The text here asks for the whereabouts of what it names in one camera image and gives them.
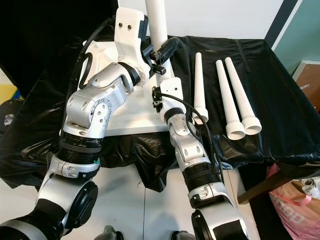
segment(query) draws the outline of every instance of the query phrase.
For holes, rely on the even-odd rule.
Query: white pvc pipe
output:
[[[207,122],[208,110],[206,109],[204,75],[202,71],[202,58],[200,52],[195,54],[194,68],[194,108],[200,113],[205,122]],[[197,124],[203,124],[195,113],[193,113],[192,116]]]
[[[245,135],[245,128],[239,120],[236,105],[231,94],[228,79],[221,60],[215,62],[218,73],[224,114],[226,119],[226,135],[231,140],[242,139]]]
[[[161,45],[168,40],[167,32],[167,21],[166,21],[166,10],[165,0],[145,0],[146,12],[149,22],[149,31],[151,43],[153,44],[153,50],[157,51],[161,48]],[[171,63],[168,59],[162,64],[165,68],[166,73],[164,75],[156,74],[157,85],[171,76]]]
[[[239,106],[245,133],[248,135],[257,134],[262,129],[261,123],[259,119],[255,116],[254,111],[251,108],[250,102],[247,98],[246,92],[241,84],[241,81],[239,79],[239,76],[231,58],[227,57],[224,61],[226,64],[226,68],[228,69],[236,102]]]

